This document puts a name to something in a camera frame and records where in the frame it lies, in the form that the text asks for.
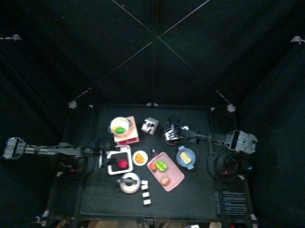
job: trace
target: white plate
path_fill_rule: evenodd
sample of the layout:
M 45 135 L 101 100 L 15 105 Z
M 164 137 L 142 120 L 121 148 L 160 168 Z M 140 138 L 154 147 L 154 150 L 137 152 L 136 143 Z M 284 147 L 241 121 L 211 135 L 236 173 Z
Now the white plate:
M 144 163 L 138 163 L 137 162 L 137 154 L 141 154 L 142 156 L 144 156 L 144 158 L 145 158 L 145 162 Z M 146 165 L 146 163 L 148 163 L 148 154 L 146 154 L 146 152 L 145 151 L 137 151 L 136 153 L 134 153 L 134 155 L 133 155 L 133 160 L 134 160 L 134 163 L 138 165 L 138 166 L 145 166 Z

